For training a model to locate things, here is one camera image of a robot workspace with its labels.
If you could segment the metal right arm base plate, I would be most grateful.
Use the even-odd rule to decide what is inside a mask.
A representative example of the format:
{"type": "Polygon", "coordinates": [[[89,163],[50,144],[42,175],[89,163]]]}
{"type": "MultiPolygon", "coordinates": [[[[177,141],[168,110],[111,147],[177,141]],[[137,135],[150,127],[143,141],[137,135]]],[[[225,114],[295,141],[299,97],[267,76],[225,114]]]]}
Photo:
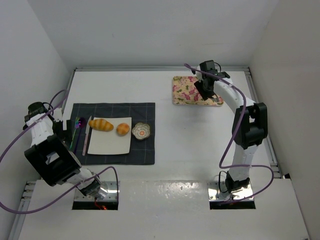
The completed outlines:
{"type": "Polygon", "coordinates": [[[207,183],[208,187],[208,198],[210,202],[226,202],[242,200],[245,197],[249,197],[253,194],[251,184],[247,187],[241,187],[240,189],[233,190],[231,193],[228,192],[225,183],[221,180],[215,180],[207,183]]]}

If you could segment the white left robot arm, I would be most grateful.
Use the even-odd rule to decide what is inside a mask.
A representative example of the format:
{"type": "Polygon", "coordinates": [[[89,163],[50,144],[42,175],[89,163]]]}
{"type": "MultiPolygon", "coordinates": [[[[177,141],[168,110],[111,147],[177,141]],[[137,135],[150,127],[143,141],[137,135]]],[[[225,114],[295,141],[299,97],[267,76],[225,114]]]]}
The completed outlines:
{"type": "Polygon", "coordinates": [[[70,183],[84,196],[98,194],[101,182],[94,173],[82,167],[70,149],[74,123],[66,121],[63,129],[62,110],[57,108],[51,114],[44,102],[34,102],[28,106],[24,117],[24,130],[30,128],[32,142],[24,152],[25,157],[50,186],[70,183]]]}

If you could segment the small round bun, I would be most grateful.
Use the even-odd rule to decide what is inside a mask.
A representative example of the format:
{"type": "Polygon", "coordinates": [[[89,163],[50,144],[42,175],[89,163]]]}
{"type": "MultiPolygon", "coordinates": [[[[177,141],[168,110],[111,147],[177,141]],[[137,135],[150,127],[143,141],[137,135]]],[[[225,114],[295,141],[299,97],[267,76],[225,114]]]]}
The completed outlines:
{"type": "Polygon", "coordinates": [[[119,136],[125,136],[130,132],[130,129],[127,123],[120,123],[116,128],[116,132],[119,136]]]}

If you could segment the long striped bread roll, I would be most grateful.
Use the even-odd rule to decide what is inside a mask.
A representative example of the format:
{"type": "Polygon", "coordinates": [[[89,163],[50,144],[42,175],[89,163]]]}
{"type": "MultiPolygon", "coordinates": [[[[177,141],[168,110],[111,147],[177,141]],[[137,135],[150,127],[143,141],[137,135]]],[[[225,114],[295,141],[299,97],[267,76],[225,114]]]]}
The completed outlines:
{"type": "Polygon", "coordinates": [[[90,120],[88,124],[96,131],[110,132],[114,129],[114,126],[110,122],[102,118],[90,120]]]}

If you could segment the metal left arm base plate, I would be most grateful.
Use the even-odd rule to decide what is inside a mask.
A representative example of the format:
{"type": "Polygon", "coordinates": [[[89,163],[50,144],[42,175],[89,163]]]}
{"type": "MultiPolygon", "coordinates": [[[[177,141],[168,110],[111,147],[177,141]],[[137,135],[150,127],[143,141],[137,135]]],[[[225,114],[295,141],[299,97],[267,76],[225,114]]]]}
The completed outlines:
{"type": "Polygon", "coordinates": [[[116,181],[102,181],[98,192],[93,195],[84,196],[76,189],[73,200],[75,202],[94,202],[95,200],[98,202],[116,202],[119,192],[116,181]]]}

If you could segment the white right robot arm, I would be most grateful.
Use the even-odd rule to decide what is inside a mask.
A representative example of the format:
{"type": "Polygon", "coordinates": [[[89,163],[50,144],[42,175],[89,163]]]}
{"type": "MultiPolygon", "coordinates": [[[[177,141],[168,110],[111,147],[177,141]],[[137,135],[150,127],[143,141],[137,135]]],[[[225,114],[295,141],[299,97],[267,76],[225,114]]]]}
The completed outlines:
{"type": "Polygon", "coordinates": [[[204,101],[221,97],[234,113],[231,140],[222,155],[224,159],[231,144],[235,144],[232,165],[225,167],[225,187],[228,193],[247,187],[253,155],[268,136],[267,106],[246,97],[228,73],[216,69],[214,60],[204,61],[191,71],[197,77],[194,86],[204,101]]]}

